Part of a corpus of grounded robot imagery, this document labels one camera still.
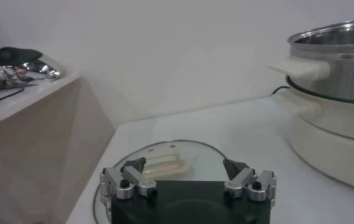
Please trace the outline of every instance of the white kitchen counter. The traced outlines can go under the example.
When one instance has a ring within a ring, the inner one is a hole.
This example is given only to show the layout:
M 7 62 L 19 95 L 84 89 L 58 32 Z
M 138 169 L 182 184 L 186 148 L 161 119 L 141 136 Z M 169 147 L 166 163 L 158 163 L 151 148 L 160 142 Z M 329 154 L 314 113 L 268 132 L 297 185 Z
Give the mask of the white kitchen counter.
M 278 178 L 274 223 L 354 223 L 354 187 L 305 164 L 289 146 L 290 124 L 291 115 L 269 97 L 124 124 L 67 223 L 95 223 L 92 202 L 103 167 L 146 145 L 173 139 L 205 142 L 258 172 L 273 170 Z

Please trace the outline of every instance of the metal pot body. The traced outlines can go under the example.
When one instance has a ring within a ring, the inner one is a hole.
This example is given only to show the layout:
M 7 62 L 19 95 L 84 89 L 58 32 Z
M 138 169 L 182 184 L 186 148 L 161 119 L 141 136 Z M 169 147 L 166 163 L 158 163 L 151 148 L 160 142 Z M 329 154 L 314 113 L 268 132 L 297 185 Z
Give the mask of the metal pot body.
M 305 93 L 354 103 L 354 21 L 289 38 L 290 58 L 274 65 L 288 83 Z

